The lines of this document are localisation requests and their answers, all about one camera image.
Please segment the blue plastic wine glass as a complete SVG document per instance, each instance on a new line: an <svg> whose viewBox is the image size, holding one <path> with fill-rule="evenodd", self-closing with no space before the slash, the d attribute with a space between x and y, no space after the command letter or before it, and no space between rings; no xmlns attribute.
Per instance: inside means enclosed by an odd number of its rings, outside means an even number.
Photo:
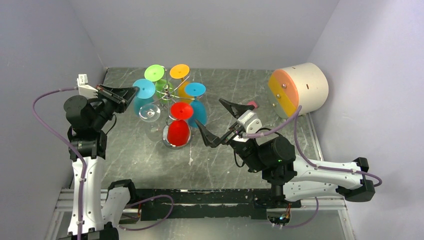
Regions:
<svg viewBox="0 0 424 240"><path fill-rule="evenodd" d="M206 108L199 101L199 97L206 92L206 87L202 83L192 82L184 90L189 96L194 97L194 100L190 103L193 109L193 115L188 119L188 124L193 128L198 128L196 124L196 120L198 120L202 125L206 125L208 121Z"/></svg>
<svg viewBox="0 0 424 240"><path fill-rule="evenodd" d="M132 86L139 88L133 99L134 113L136 116L139 116L141 107L146 104L151 104L154 101L153 96L156 92L156 87L152 81L144 78L136 80Z"/></svg>

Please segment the clear wine glass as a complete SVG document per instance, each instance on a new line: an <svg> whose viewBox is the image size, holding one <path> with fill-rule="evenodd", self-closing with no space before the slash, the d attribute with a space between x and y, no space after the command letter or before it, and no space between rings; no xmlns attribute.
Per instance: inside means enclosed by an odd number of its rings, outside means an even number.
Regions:
<svg viewBox="0 0 424 240"><path fill-rule="evenodd" d="M139 110L139 117L144 122L143 129L146 137L152 142L162 139L163 126L160 123L161 109L153 103L143 105Z"/></svg>

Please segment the green plastic wine glass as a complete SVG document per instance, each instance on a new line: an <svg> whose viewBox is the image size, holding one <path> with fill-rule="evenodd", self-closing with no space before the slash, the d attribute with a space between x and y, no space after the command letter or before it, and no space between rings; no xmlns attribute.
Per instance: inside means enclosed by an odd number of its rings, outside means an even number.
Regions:
<svg viewBox="0 0 424 240"><path fill-rule="evenodd" d="M170 92L174 89L174 87L171 82L165 79L164 67L159 64L153 64L147 67L144 72L144 78L154 83L156 97L161 99L163 103L166 103L167 99L164 95L164 86L168 84Z"/></svg>

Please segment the red plastic wine glass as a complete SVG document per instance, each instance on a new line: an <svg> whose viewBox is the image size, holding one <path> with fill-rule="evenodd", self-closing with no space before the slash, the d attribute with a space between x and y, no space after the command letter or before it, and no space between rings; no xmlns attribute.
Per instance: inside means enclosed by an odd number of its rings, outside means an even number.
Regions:
<svg viewBox="0 0 424 240"><path fill-rule="evenodd" d="M171 145L181 147L189 140L190 129L187 120L193 116L194 110L186 102L176 102L171 106L170 113L175 120L168 127L167 140Z"/></svg>

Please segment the orange plastic wine glass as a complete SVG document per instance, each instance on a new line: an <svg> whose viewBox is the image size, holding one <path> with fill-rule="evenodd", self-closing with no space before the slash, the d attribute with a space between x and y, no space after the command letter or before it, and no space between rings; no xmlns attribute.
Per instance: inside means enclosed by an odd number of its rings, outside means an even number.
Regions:
<svg viewBox="0 0 424 240"><path fill-rule="evenodd" d="M190 83L190 80L188 80L190 67L183 63L177 64L171 68L169 74L173 79L180 80L180 84L176 87L178 101L190 104L193 97L185 91L186 86Z"/></svg>

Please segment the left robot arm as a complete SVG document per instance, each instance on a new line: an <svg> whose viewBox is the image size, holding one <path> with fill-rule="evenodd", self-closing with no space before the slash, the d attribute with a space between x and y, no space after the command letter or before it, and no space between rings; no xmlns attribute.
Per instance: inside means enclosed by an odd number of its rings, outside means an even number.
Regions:
<svg viewBox="0 0 424 240"><path fill-rule="evenodd" d="M94 98L74 95L63 105L70 123L67 144L74 177L67 240L119 239L118 225L124 208L134 207L139 200L133 181L124 179L109 185L105 203L101 203L101 175L108 138L103 127L116 114L127 110L139 87L114 88L99 84L94 90Z"/></svg>

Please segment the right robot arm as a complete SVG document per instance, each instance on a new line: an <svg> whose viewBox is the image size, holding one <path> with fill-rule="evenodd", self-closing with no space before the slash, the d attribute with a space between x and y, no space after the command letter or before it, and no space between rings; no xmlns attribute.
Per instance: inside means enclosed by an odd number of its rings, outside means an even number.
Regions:
<svg viewBox="0 0 424 240"><path fill-rule="evenodd" d="M270 202L275 207L301 199L343 197L348 202L369 202L382 180L368 172L368 160L358 157L351 162L327 162L305 156L293 130L295 144L279 133L289 123L297 124L302 110L298 106L292 116L279 126L264 131L253 105L241 105L223 98L219 102L237 121L221 137L211 133L199 120L195 121L204 145L216 148L227 145L248 167L250 173L261 173L271 184Z"/></svg>

